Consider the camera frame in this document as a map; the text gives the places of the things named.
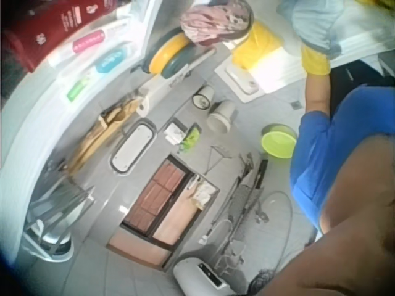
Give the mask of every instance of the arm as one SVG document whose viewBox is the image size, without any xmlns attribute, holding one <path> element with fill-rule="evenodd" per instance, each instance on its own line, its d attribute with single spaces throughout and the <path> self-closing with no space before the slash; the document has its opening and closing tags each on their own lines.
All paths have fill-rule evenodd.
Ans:
<svg viewBox="0 0 395 296">
<path fill-rule="evenodd" d="M 329 75 L 307 74 L 306 113 L 321 111 L 330 115 L 331 84 Z"/>
<path fill-rule="evenodd" d="M 306 113 L 321 111 L 330 114 L 330 64 L 327 57 L 313 49 L 302 47 L 302 65 L 307 72 Z"/>
</svg>

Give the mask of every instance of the yellow lid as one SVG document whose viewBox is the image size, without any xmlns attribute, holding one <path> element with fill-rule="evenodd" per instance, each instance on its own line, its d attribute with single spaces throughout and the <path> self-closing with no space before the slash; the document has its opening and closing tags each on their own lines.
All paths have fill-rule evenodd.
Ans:
<svg viewBox="0 0 395 296">
<path fill-rule="evenodd" d="M 170 38 L 152 58 L 149 64 L 149 71 L 153 74 L 162 73 L 162 70 L 172 57 L 190 42 L 191 40 L 189 40 L 183 32 Z"/>
</svg>

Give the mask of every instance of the bucket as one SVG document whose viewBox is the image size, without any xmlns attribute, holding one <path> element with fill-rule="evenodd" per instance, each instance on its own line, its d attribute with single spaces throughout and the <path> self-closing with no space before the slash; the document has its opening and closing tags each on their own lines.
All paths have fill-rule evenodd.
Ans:
<svg viewBox="0 0 395 296">
<path fill-rule="evenodd" d="M 289 159 L 296 145 L 297 134 L 286 125 L 273 125 L 262 136 L 262 148 L 270 155 Z"/>
<path fill-rule="evenodd" d="M 207 118 L 209 128 L 218 134 L 226 134 L 231 127 L 231 117 L 235 112 L 235 103 L 223 101 Z"/>
</svg>

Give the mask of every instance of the yellow bucket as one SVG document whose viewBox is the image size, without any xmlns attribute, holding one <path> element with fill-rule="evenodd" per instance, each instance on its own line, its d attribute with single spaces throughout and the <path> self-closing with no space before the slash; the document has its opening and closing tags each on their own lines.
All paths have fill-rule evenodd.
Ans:
<svg viewBox="0 0 395 296">
<path fill-rule="evenodd" d="M 255 21 L 245 42 L 233 50 L 233 64 L 249 70 L 279 47 L 281 41 L 263 24 Z"/>
<path fill-rule="evenodd" d="M 286 125 L 273 125 L 261 139 L 262 148 L 270 155 L 289 159 L 296 145 L 297 135 Z"/>
</svg>

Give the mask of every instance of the label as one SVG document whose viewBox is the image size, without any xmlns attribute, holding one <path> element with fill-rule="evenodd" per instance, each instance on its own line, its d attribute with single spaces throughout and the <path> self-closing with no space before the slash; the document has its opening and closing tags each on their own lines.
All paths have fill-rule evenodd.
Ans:
<svg viewBox="0 0 395 296">
<path fill-rule="evenodd" d="M 84 88 L 89 84 L 90 79 L 88 77 L 84 77 L 78 80 L 71 90 L 67 93 L 67 98 L 70 102 L 73 102 L 75 98 L 84 90 Z"/>
<path fill-rule="evenodd" d="M 73 52 L 79 54 L 80 52 L 83 52 L 85 49 L 95 44 L 103 42 L 105 38 L 106 36 L 103 30 L 97 30 L 95 32 L 92 32 L 73 42 Z"/>
<path fill-rule="evenodd" d="M 126 57 L 126 52 L 123 48 L 116 49 L 105 58 L 96 62 L 96 70 L 99 73 L 109 73 L 115 66 L 120 64 Z"/>
</svg>

